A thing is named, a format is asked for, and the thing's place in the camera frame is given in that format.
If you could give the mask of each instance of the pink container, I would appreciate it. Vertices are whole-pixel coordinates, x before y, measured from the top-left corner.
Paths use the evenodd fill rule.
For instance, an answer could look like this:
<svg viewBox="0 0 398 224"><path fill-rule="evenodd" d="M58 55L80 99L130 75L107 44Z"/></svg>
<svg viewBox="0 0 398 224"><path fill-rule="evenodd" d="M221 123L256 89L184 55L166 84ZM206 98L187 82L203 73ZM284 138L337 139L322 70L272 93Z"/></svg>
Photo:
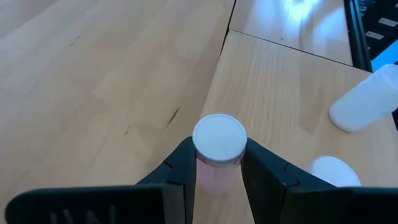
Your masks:
<svg viewBox="0 0 398 224"><path fill-rule="evenodd" d="M225 193L234 182L248 137L242 124L225 114L201 119L193 130L197 180L209 194Z"/></svg>

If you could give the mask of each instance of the white lid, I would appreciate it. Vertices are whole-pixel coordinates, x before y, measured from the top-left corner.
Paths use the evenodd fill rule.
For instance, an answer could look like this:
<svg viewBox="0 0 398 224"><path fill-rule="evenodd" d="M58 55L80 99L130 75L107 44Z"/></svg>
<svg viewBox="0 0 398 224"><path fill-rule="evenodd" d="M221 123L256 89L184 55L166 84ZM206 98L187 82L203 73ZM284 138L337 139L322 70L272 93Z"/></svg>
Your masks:
<svg viewBox="0 0 398 224"><path fill-rule="evenodd" d="M361 181L352 168L340 159L321 156L311 165L311 174L336 187L360 187Z"/></svg>
<svg viewBox="0 0 398 224"><path fill-rule="evenodd" d="M225 114L202 118L193 129L192 139L198 158L212 166L239 161L248 141L243 125Z"/></svg>

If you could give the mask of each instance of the wood grain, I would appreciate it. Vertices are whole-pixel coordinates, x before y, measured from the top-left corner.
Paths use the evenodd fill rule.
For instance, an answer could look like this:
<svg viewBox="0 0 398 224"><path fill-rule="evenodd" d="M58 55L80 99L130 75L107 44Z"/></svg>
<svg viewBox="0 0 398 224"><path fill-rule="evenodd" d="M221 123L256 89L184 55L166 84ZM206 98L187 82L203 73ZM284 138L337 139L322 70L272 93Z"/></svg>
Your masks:
<svg viewBox="0 0 398 224"><path fill-rule="evenodd" d="M199 119L233 3L59 0L5 32L0 210L26 190L135 184L158 166Z"/></svg>
<svg viewBox="0 0 398 224"><path fill-rule="evenodd" d="M238 0L229 28L352 65L343 1Z"/></svg>
<svg viewBox="0 0 398 224"><path fill-rule="evenodd" d="M369 75L231 30L201 116L231 114L248 136L307 169L317 157L344 160L363 186L398 185L398 139L391 116L358 133L338 129L330 105ZM233 189L210 197L197 188L197 223L252 223L240 171Z"/></svg>

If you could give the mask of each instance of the round white cap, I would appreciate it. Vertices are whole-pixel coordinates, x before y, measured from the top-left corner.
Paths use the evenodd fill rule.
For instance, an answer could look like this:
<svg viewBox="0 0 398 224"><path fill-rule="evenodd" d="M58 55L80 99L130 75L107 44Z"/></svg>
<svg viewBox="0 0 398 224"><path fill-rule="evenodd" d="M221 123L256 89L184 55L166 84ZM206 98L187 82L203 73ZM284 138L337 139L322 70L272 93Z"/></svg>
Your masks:
<svg viewBox="0 0 398 224"><path fill-rule="evenodd" d="M198 158L211 166L240 161L248 141L243 125L225 114L202 118L193 129L192 139Z"/></svg>
<svg viewBox="0 0 398 224"><path fill-rule="evenodd" d="M340 159L321 156L312 162L310 172L336 187L360 187L361 182L352 168Z"/></svg>

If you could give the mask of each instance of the wooden tabletop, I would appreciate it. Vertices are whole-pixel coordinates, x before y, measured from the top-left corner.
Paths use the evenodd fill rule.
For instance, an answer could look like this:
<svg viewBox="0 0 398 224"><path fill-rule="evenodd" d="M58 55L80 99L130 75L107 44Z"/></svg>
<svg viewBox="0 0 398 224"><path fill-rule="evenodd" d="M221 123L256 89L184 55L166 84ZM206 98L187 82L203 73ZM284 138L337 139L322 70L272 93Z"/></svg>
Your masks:
<svg viewBox="0 0 398 224"><path fill-rule="evenodd" d="M398 185L392 116L358 133L338 129L330 105L369 75L347 65L230 31L201 116L231 114L248 136L307 169L319 156L349 164L363 186ZM210 197L197 187L196 223L252 223L240 171L233 189Z"/></svg>
<svg viewBox="0 0 398 224"><path fill-rule="evenodd" d="M200 117L233 4L0 1L0 25L15 22L0 26L0 211L25 190L157 167Z"/></svg>
<svg viewBox="0 0 398 224"><path fill-rule="evenodd" d="M352 65L343 2L236 1L229 28Z"/></svg>

